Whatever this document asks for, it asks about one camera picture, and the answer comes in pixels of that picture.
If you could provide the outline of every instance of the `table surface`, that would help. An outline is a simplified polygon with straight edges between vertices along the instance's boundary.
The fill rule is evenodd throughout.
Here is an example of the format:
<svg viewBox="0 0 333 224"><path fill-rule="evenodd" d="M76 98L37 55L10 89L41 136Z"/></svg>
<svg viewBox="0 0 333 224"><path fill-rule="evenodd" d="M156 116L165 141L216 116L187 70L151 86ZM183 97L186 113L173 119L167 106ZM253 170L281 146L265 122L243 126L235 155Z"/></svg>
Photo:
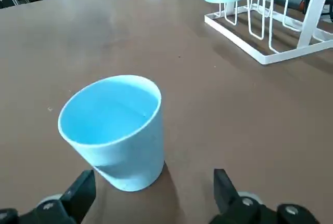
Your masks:
<svg viewBox="0 0 333 224"><path fill-rule="evenodd" d="M138 74L163 93L166 166L136 193L97 176L85 223L208 223L214 168L269 207L294 202L330 223L332 50L261 66L204 23L215 9L203 0L2 9L0 208L24 213L88 169L58 134L61 107L93 81Z"/></svg>

